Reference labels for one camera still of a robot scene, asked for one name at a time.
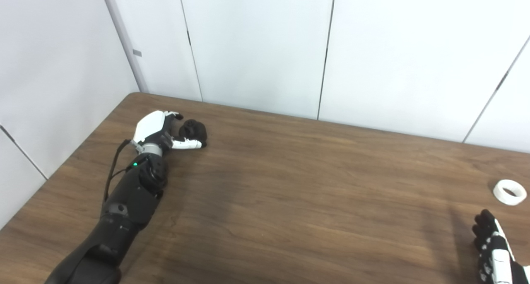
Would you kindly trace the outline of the black and white left hand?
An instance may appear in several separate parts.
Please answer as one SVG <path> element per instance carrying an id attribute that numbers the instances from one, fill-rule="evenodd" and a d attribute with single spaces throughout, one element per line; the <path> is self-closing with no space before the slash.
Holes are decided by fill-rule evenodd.
<path id="1" fill-rule="evenodd" d="M 204 123 L 194 119 L 183 122 L 177 135 L 174 124 L 183 120 L 178 112 L 154 111 L 144 116 L 136 125 L 130 144 L 138 154 L 164 154 L 171 150 L 202 149 L 207 146 L 207 130 Z"/>

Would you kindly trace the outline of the black and white right hand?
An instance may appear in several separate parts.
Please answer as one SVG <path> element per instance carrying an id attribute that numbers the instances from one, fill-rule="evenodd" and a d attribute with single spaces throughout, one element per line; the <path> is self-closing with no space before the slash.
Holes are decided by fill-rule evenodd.
<path id="1" fill-rule="evenodd" d="M 475 216 L 473 244 L 478 252 L 478 275 L 481 284 L 528 284 L 529 266 L 520 265 L 500 222 L 488 210 Z"/>

